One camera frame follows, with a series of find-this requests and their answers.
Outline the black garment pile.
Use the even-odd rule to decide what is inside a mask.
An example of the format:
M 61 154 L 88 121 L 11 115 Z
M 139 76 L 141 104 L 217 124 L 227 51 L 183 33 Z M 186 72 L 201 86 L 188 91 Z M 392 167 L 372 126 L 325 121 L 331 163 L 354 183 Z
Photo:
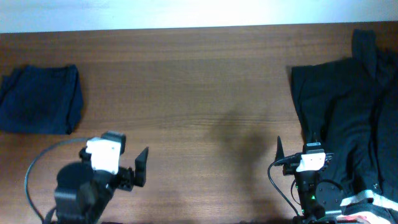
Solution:
M 292 68 L 292 97 L 308 141 L 333 154 L 323 179 L 347 196 L 371 190 L 397 200 L 397 53 L 355 30 L 352 56 Z

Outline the navy blue shorts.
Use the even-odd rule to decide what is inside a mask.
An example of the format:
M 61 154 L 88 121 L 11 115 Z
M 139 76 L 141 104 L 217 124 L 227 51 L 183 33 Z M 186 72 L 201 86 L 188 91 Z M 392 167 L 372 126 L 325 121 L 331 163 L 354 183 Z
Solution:
M 15 68 L 1 82 L 1 130 L 71 134 L 81 120 L 83 94 L 76 65 Z

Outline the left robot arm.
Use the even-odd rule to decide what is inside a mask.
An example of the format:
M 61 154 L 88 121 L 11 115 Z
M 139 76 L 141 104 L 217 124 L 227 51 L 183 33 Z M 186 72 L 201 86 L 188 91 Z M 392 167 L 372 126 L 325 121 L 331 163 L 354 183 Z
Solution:
M 135 158 L 134 167 L 121 167 L 126 135 L 107 131 L 86 140 L 80 162 L 64 166 L 57 174 L 55 207 L 44 223 L 97 223 L 116 190 L 130 192 L 146 183 L 149 148 Z

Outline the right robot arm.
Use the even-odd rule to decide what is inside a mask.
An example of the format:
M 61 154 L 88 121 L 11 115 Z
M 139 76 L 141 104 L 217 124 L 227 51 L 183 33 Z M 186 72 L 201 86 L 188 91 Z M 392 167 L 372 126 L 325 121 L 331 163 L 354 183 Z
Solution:
M 341 186 L 332 180 L 321 180 L 320 174 L 326 170 L 332 153 L 326 153 L 320 142 L 303 145 L 302 152 L 285 156 L 281 138 L 277 138 L 277 151 L 270 165 L 281 166 L 284 176 L 294 176 L 291 187 L 297 189 L 302 212 L 295 208 L 292 223 L 337 223 L 342 214 Z

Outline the red white object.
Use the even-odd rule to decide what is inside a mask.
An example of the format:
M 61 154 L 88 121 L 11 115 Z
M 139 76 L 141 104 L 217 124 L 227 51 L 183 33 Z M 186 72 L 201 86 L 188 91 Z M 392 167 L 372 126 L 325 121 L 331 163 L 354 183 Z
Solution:
M 365 223 L 365 224 L 391 224 L 389 220 L 370 212 L 361 212 L 352 215 L 340 215 L 336 219 L 339 222 L 355 222 L 355 223 Z

